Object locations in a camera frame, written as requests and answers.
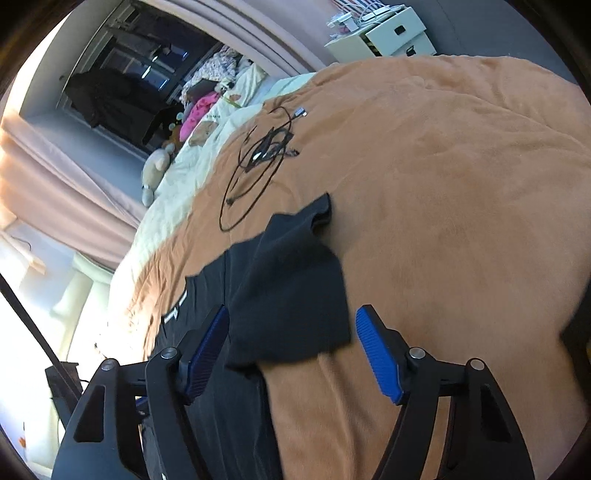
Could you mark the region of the white bedside cabinet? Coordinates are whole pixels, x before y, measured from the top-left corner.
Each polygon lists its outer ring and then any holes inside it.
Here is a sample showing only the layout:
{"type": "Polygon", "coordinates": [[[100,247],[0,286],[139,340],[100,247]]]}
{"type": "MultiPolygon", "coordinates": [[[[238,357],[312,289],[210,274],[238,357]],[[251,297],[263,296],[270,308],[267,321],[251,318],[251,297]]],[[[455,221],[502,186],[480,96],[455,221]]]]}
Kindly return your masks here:
{"type": "Polygon", "coordinates": [[[396,7],[379,20],[325,44],[339,63],[377,57],[435,56],[427,27],[410,6],[396,7]]]}

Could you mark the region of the cream padded headboard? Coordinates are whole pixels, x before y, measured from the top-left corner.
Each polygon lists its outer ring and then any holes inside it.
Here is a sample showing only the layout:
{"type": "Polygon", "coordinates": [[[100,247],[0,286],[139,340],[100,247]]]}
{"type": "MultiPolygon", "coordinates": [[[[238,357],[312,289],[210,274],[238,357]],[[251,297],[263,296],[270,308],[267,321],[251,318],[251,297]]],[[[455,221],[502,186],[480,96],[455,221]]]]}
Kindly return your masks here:
{"type": "Polygon", "coordinates": [[[70,281],[50,310],[50,345],[60,360],[73,361],[99,353],[106,327],[112,272],[75,253],[70,281]]]}

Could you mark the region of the pink curtain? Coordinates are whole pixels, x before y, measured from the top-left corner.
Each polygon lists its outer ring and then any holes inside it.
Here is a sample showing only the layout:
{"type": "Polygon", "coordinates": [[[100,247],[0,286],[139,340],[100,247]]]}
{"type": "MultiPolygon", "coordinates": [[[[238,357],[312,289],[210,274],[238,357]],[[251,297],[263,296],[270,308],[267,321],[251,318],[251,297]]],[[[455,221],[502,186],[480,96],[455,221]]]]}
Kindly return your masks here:
{"type": "MultiPolygon", "coordinates": [[[[57,108],[66,83],[116,10],[84,1],[37,45],[3,99],[1,204],[53,240],[114,267],[143,217],[140,159],[57,108]]],[[[181,30],[204,32],[286,77],[328,65],[329,1],[153,1],[181,30]]]]}

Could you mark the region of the cream white duvet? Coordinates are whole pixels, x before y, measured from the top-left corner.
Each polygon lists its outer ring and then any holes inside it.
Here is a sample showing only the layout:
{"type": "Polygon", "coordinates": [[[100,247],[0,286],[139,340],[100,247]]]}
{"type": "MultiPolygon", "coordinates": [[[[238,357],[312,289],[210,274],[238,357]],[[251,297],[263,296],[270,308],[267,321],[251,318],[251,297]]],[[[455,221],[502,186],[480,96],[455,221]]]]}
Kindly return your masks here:
{"type": "Polygon", "coordinates": [[[312,77],[305,73],[270,81],[253,64],[235,87],[224,93],[191,131],[156,189],[155,200],[141,220],[127,254],[110,283],[109,306],[117,311],[130,307],[135,285],[149,258],[188,215],[192,199],[208,179],[222,146],[263,108],[263,103],[294,92],[312,77]]]}

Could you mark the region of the floral fabric pile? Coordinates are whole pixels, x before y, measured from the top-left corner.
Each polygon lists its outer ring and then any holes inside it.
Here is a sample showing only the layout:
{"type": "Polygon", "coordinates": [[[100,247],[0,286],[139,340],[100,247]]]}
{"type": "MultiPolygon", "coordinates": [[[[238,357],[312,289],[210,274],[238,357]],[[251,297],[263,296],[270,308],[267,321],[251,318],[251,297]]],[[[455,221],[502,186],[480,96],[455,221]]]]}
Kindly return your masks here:
{"type": "Polygon", "coordinates": [[[221,47],[211,58],[205,60],[204,64],[198,67],[197,71],[184,83],[179,95],[180,102],[183,104],[188,103],[189,89],[201,80],[212,81],[214,84],[225,80],[235,81],[241,59],[242,54],[235,49],[228,47],[228,45],[221,47]]]}

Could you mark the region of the orange brown blanket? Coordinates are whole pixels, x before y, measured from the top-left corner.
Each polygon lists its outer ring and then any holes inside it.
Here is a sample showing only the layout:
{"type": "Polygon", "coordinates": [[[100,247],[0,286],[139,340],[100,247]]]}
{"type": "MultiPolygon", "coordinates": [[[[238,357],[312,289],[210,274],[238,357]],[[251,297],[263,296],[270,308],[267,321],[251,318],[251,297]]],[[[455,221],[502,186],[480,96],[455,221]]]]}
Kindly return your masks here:
{"type": "Polygon", "coordinates": [[[325,242],[349,306],[436,358],[483,359],[535,474],[588,414],[559,333],[590,277],[590,104],[526,60],[437,56],[334,65],[236,129],[186,218],[149,258],[127,350],[198,273],[276,213],[332,199],[325,242]]]}

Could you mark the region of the beige plush toy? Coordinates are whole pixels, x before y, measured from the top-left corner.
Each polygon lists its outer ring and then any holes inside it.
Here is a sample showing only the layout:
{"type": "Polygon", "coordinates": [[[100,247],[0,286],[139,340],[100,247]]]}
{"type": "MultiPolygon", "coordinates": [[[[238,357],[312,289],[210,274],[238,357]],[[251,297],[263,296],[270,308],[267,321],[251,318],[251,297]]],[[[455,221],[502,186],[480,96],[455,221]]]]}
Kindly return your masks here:
{"type": "Polygon", "coordinates": [[[165,142],[163,148],[154,150],[146,159],[141,174],[141,200],[145,207],[153,203],[155,190],[167,171],[175,150],[173,143],[165,142]]]}

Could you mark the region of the pink clothing pile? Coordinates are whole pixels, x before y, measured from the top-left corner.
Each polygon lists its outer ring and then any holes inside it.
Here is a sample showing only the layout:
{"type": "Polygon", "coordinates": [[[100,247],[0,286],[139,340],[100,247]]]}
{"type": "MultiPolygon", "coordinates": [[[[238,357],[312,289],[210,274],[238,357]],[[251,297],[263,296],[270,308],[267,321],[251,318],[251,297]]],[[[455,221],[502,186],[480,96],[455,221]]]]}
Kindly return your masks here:
{"type": "Polygon", "coordinates": [[[208,111],[211,110],[211,107],[218,101],[219,97],[221,97],[221,95],[212,91],[199,98],[197,102],[193,104],[189,109],[188,114],[185,116],[179,130],[179,140],[181,142],[187,140],[192,130],[197,126],[198,122],[204,118],[208,111]]]}

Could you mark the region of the black hanging coat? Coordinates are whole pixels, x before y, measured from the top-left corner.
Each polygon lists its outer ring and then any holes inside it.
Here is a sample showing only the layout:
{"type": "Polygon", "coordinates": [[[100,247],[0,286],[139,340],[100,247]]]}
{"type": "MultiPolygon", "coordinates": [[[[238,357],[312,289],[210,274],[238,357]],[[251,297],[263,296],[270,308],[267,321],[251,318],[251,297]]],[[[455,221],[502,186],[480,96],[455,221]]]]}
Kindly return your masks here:
{"type": "Polygon", "coordinates": [[[138,148],[182,110],[140,77],[110,68],[72,75],[65,94],[91,128],[102,126],[138,148]]]}

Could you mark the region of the black bear print t-shirt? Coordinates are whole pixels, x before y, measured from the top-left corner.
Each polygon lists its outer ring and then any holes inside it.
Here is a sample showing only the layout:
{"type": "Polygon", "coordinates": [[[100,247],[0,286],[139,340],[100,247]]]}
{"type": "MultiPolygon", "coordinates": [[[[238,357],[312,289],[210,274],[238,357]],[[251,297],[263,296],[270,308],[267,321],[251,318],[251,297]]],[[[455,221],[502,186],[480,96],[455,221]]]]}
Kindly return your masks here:
{"type": "Polygon", "coordinates": [[[260,364],[313,359],[351,341],[341,263],[318,237],[331,220],[328,194],[294,215],[273,215],[262,234],[186,278],[160,319],[155,353],[177,346],[214,307],[228,308],[228,339],[204,394],[186,409],[215,479],[283,476],[260,364]]]}

